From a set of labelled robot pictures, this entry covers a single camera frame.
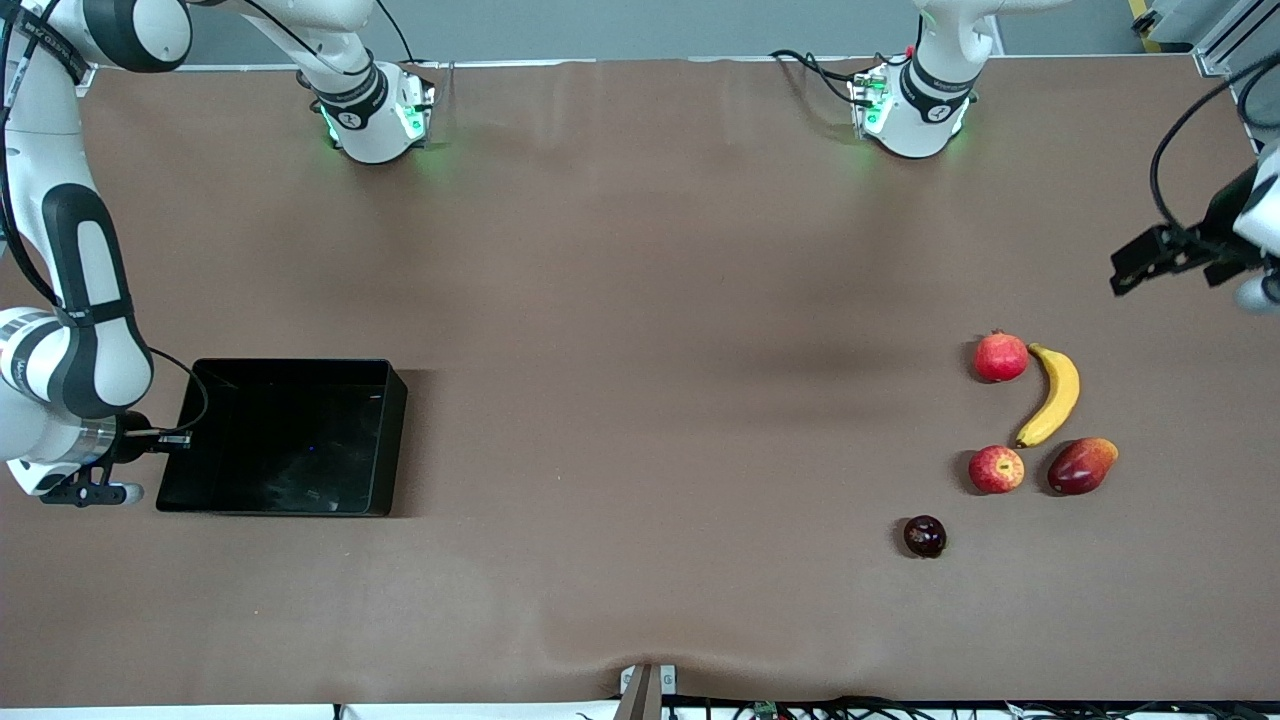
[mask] banana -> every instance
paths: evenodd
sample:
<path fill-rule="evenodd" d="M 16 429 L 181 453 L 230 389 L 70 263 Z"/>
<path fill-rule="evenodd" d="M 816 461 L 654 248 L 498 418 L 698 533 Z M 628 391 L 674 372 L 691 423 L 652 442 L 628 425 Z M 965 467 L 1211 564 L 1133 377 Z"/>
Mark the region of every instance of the banana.
<path fill-rule="evenodd" d="M 1071 416 L 1075 401 L 1080 398 L 1080 373 L 1070 357 L 1036 342 L 1028 345 L 1027 350 L 1044 366 L 1048 397 L 1023 429 L 1018 430 L 1018 447 L 1036 447 L 1048 439 Z"/>

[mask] black cable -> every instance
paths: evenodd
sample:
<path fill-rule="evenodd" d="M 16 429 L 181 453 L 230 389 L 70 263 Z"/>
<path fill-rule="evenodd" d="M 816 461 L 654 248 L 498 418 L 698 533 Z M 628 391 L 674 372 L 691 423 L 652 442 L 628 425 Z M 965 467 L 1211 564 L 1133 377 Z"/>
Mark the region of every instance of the black cable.
<path fill-rule="evenodd" d="M 773 58 L 774 60 L 780 60 L 782 58 L 791 58 L 791 59 L 799 61 L 801 65 L 809 68 L 810 70 L 813 70 L 815 73 L 819 73 L 819 74 L 822 74 L 824 77 L 829 77 L 831 79 L 835 79 L 835 81 L 849 82 L 849 81 L 854 79 L 852 74 L 847 74 L 846 76 L 844 73 L 837 73 L 835 70 L 828 70 L 828 69 L 823 68 L 822 65 L 818 64 L 817 59 L 813 59 L 810 61 L 810 58 L 813 58 L 813 53 L 809 53 L 806 55 L 801 55 L 801 54 L 796 53 L 795 50 L 785 50 L 783 49 L 783 50 L 774 50 L 773 53 L 769 53 L 769 58 Z"/>
<path fill-rule="evenodd" d="M 1251 77 L 1248 82 L 1244 83 L 1244 87 L 1240 88 L 1240 92 L 1236 97 L 1235 111 L 1236 114 L 1240 115 L 1240 122 L 1243 122 L 1247 126 L 1252 126 L 1257 129 L 1277 129 L 1280 128 L 1280 118 L 1276 118 L 1274 120 L 1260 120 L 1252 114 L 1249 114 L 1248 110 L 1249 94 L 1253 92 L 1253 87 L 1258 85 L 1260 79 L 1262 79 L 1271 70 L 1276 69 L 1276 65 L 1280 65 L 1280 53 L 1274 53 L 1270 56 L 1260 60 L 1260 63 L 1263 67 L 1261 67 L 1257 70 L 1257 73 L 1253 77 Z"/>
<path fill-rule="evenodd" d="M 276 19 L 276 17 L 273 15 L 271 13 L 266 12 L 266 9 L 262 8 L 262 5 L 260 5 L 255 0 L 244 0 L 244 4 L 248 5 L 250 8 L 253 8 L 255 10 L 257 10 L 264 18 L 271 20 L 271 23 L 275 24 L 275 27 L 280 28 L 284 32 L 284 35 L 288 35 L 289 38 L 293 40 L 293 42 L 297 42 L 303 50 L 306 50 L 307 53 L 310 53 L 312 58 L 315 58 L 321 64 L 324 64 L 324 67 L 329 68 L 330 70 L 333 70 L 335 73 L 344 74 L 344 76 L 348 76 L 348 77 L 358 77 L 358 76 L 362 76 L 362 74 L 367 73 L 369 72 L 369 67 L 374 64 L 372 56 L 370 56 L 369 65 L 365 65 L 364 68 L 360 68 L 358 70 L 339 70 L 338 68 L 333 67 L 333 63 L 330 63 L 329 60 L 325 60 L 324 58 L 321 58 L 320 53 L 315 47 L 311 47 L 310 45 L 307 45 L 306 42 L 303 42 L 302 38 L 298 37 L 298 35 L 296 32 L 293 32 L 292 29 L 288 28 L 288 26 L 285 26 L 284 23 L 282 23 L 279 19 Z"/>
<path fill-rule="evenodd" d="M 1187 111 L 1184 111 L 1181 117 L 1178 118 L 1176 122 L 1174 122 L 1172 127 L 1169 128 L 1169 132 L 1165 133 L 1165 137 L 1162 137 L 1160 140 L 1160 143 L 1156 145 L 1156 152 L 1152 154 L 1151 156 L 1151 172 L 1148 174 L 1148 181 L 1151 184 L 1151 199 L 1156 202 L 1156 210 L 1160 211 L 1160 215 L 1165 219 L 1165 223 L 1167 223 L 1169 227 L 1172 228 L 1174 233 L 1178 234 L 1180 240 L 1184 240 L 1185 242 L 1189 242 L 1199 247 L 1201 250 L 1204 250 L 1206 252 L 1211 252 L 1213 255 L 1221 255 L 1224 251 L 1228 251 L 1229 252 L 1228 259 L 1243 264 L 1253 264 L 1257 261 L 1257 258 L 1240 256 L 1239 254 L 1230 251 L 1224 246 L 1206 242 L 1199 237 L 1197 237 L 1196 233 L 1188 231 L 1185 225 L 1183 225 L 1180 222 L 1178 222 L 1176 218 L 1174 218 L 1172 210 L 1169 209 L 1169 204 L 1165 201 L 1165 193 L 1160 188 L 1160 161 L 1165 156 L 1165 150 L 1169 149 L 1169 143 L 1172 142 L 1174 137 L 1183 129 L 1187 122 L 1190 120 L 1192 117 L 1199 111 L 1201 108 L 1203 108 L 1211 100 L 1225 92 L 1234 83 L 1244 78 L 1249 79 L 1245 83 L 1244 88 L 1242 88 L 1243 97 L 1240 99 L 1240 102 L 1236 106 L 1236 113 L 1239 114 L 1240 119 L 1253 127 L 1260 127 L 1260 128 L 1280 127 L 1280 122 L 1277 122 L 1274 126 L 1270 123 L 1261 123 L 1261 124 L 1254 123 L 1254 118 L 1252 118 L 1248 110 L 1245 109 L 1245 100 L 1248 100 L 1248 92 L 1244 92 L 1245 90 L 1252 91 L 1253 87 L 1257 85 L 1258 78 L 1271 72 L 1277 64 L 1280 64 L 1280 53 L 1272 53 L 1266 58 L 1262 58 L 1261 60 L 1248 65 L 1243 70 L 1233 73 L 1220 85 L 1206 92 L 1203 96 L 1201 96 L 1199 100 L 1193 102 L 1192 106 L 1188 108 Z"/>
<path fill-rule="evenodd" d="M 832 79 L 840 82 L 849 82 L 850 79 L 852 79 L 854 76 L 837 73 L 833 70 L 828 70 L 827 68 L 823 68 L 822 64 L 818 61 L 818 58 L 814 58 L 813 53 L 806 53 L 804 55 L 800 55 L 795 50 L 774 50 L 773 53 L 769 53 L 769 56 L 776 60 L 781 60 L 782 58 L 795 58 L 800 61 L 801 65 L 804 65 L 805 68 L 808 68 L 814 73 L 818 73 L 818 77 L 822 78 L 822 82 L 827 85 L 827 90 L 829 90 L 832 95 L 835 95 L 836 97 L 840 97 L 841 100 L 849 102 L 850 105 L 858 105 L 861 108 L 870 106 L 870 102 L 868 102 L 867 100 L 855 100 L 845 95 L 844 92 L 841 92 L 838 87 L 836 87 L 835 83 L 831 82 Z"/>
<path fill-rule="evenodd" d="M 59 0 L 49 3 L 40 15 L 42 20 L 49 20 L 58 3 Z M 27 246 L 23 245 L 22 233 L 18 232 L 18 219 L 13 214 L 13 190 L 9 187 L 9 138 L 5 128 L 9 124 L 9 115 L 13 113 L 13 104 L 18 100 L 18 88 L 22 87 L 22 81 L 26 78 L 27 64 L 36 54 L 36 45 L 38 42 L 38 38 L 32 35 L 26 50 L 23 50 L 22 61 L 18 63 L 18 74 L 13 78 L 13 87 L 10 88 L 8 58 L 18 17 L 18 10 L 14 10 L 14 15 L 5 22 L 4 36 L 0 38 L 0 92 L 4 94 L 3 108 L 0 108 L 0 231 L 4 232 L 4 240 L 22 275 L 36 288 L 36 292 L 41 297 L 54 307 L 59 307 L 58 295 L 45 278 L 41 277 L 40 270 L 36 269 L 36 264 L 31 260 L 31 254 L 27 252 Z"/>
<path fill-rule="evenodd" d="M 152 355 L 159 355 L 160 357 L 164 357 L 165 360 L 168 360 L 168 361 L 173 363 L 174 365 L 177 365 L 178 369 L 180 369 L 182 372 L 187 373 L 187 375 L 191 377 L 191 380 L 193 383 L 196 383 L 196 389 L 200 391 L 200 397 L 201 397 L 202 405 L 200 407 L 200 413 L 196 415 L 195 419 L 188 420 L 188 421 L 178 425 L 177 428 L 168 428 L 168 429 L 159 429 L 159 428 L 156 428 L 156 429 L 151 429 L 151 430 L 137 430 L 137 432 L 125 433 L 125 434 L 131 436 L 131 437 L 138 437 L 138 436 L 166 436 L 166 434 L 173 434 L 173 433 L 180 433 L 183 430 L 193 428 L 196 425 L 196 423 L 200 423 L 201 420 L 204 420 L 205 415 L 209 413 L 209 388 L 205 386 L 205 380 L 201 379 L 200 375 L 197 375 L 195 370 L 192 370 L 191 368 L 188 368 L 187 365 L 184 365 L 182 363 L 182 360 L 178 360 L 177 357 L 174 357 L 173 355 L 169 355 L 164 350 L 156 350 L 155 347 L 147 347 L 147 350 L 150 350 Z"/>
<path fill-rule="evenodd" d="M 403 61 L 406 61 L 406 63 L 421 63 L 422 60 L 420 60 L 417 58 L 417 55 L 415 55 L 413 51 L 410 50 L 410 47 L 408 47 L 408 40 L 404 40 L 404 31 L 402 31 L 399 28 L 399 23 L 396 22 L 396 15 L 392 15 L 392 12 L 387 9 L 387 4 L 383 3 L 383 0 L 376 0 L 376 3 L 378 3 L 378 6 L 383 10 L 383 14 L 387 15 L 387 22 L 392 23 L 392 27 L 396 28 L 396 35 L 398 35 L 399 38 L 401 38 L 401 45 L 404 46 L 404 60 Z"/>

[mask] apple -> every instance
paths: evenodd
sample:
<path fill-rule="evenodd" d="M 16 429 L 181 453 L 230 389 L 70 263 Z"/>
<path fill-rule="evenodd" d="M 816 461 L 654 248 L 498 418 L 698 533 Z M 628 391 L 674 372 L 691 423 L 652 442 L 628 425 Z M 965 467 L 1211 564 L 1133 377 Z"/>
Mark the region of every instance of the apple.
<path fill-rule="evenodd" d="M 1023 459 L 1007 447 L 993 445 L 969 459 L 969 479 L 982 492 L 1000 495 L 1023 484 L 1027 468 Z"/>
<path fill-rule="evenodd" d="M 973 354 L 974 372 L 992 383 L 1016 378 L 1027 369 L 1027 343 L 1002 331 L 982 338 Z"/>

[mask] table surface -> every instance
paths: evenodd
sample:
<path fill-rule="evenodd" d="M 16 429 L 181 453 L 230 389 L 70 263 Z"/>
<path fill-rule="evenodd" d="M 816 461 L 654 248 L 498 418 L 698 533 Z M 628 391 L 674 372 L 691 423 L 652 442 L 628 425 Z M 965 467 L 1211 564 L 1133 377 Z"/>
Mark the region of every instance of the table surface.
<path fill-rule="evenodd" d="M 436 145 L 358 167 L 289 73 L 102 73 L 88 154 L 146 338 L 378 356 L 389 519 L 45 507 L 0 483 L 0 702 L 581 700 L 641 660 L 739 697 L 1274 698 L 1280 324 L 1197 277 L 1116 300 L 1187 58 L 997 60 L 941 156 L 850 137 L 795 65 L 440 77 Z M 1190 222 L 1251 161 L 1228 100 L 1166 159 Z M 31 301 L 4 269 L 5 302 Z M 978 497 L 1034 369 L 1098 492 Z M 173 419 L 160 366 L 141 409 Z M 120 468 L 155 496 L 161 461 Z M 928 512 L 940 560 L 895 542 Z"/>

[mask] black plastic bin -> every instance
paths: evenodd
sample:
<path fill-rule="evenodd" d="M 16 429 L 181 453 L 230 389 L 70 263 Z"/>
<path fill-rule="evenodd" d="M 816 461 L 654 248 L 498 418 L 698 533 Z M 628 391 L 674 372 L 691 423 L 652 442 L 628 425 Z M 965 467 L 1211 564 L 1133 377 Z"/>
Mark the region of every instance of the black plastic bin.
<path fill-rule="evenodd" d="M 197 360 L 209 413 L 165 466 L 156 509 L 230 515 L 390 512 L 404 383 L 385 360 Z M 200 413 L 187 386 L 180 423 Z"/>

